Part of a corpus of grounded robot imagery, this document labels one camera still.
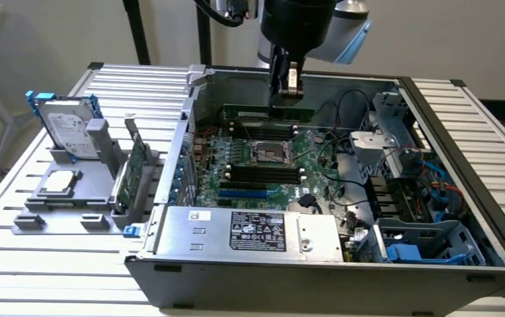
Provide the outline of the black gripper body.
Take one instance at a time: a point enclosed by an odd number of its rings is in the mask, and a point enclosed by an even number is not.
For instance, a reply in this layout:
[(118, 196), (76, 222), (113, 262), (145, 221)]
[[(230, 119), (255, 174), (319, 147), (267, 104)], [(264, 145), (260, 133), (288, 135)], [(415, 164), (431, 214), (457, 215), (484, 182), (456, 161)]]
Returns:
[(291, 56), (304, 57), (325, 41), (336, 2), (267, 0), (263, 34)]

